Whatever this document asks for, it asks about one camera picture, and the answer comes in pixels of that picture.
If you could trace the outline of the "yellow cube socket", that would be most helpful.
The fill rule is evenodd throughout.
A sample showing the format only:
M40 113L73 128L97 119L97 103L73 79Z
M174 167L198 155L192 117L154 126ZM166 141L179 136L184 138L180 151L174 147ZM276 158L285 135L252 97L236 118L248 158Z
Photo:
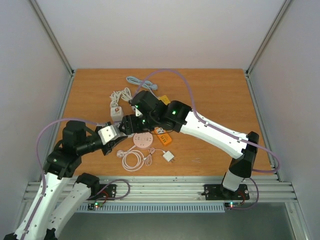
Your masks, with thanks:
M162 95L158 99L161 100L166 105L170 104L170 102L171 102L166 95Z

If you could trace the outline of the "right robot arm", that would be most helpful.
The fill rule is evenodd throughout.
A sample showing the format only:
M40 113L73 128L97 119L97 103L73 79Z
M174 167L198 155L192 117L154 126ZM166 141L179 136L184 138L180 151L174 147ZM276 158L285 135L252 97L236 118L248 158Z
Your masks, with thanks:
M227 199L234 197L241 182L250 178L257 156L259 135L253 131L241 133L223 127L180 101L169 104L143 90L132 100L135 113L122 118L119 129L126 135L140 134L162 128L196 137L227 153L231 162L225 173L219 191Z

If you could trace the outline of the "white USB charger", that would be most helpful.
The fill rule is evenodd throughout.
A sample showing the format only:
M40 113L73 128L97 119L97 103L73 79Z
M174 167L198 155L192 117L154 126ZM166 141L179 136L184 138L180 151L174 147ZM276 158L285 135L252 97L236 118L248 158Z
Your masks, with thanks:
M170 152L170 151L165 151L164 154L162 155L162 157L168 162L170 163L171 161L174 160L175 156Z

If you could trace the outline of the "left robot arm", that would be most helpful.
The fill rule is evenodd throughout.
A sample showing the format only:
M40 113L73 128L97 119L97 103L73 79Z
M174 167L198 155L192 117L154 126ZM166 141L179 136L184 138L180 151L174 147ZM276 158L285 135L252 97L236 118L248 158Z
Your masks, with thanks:
M81 174L68 196L58 200L65 186L82 163L82 156L101 150L104 155L127 136L116 125L106 123L91 130L82 121L70 120L62 131L62 139L47 156L42 183L24 220L6 240L56 240L78 207L89 199L115 199L106 193L97 176Z

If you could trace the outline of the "orange power strip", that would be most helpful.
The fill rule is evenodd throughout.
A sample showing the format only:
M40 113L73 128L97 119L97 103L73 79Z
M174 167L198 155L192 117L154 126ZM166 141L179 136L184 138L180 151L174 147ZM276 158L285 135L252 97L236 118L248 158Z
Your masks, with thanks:
M169 133L161 127L156 127L154 129L154 134L157 136L163 146L168 146L173 141Z

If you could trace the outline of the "white cube socket with flower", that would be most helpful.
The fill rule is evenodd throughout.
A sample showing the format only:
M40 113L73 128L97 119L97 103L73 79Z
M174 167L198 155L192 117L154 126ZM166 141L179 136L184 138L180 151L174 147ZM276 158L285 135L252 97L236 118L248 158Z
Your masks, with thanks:
M110 117L113 122L121 122L124 112L121 106L112 106L110 108Z

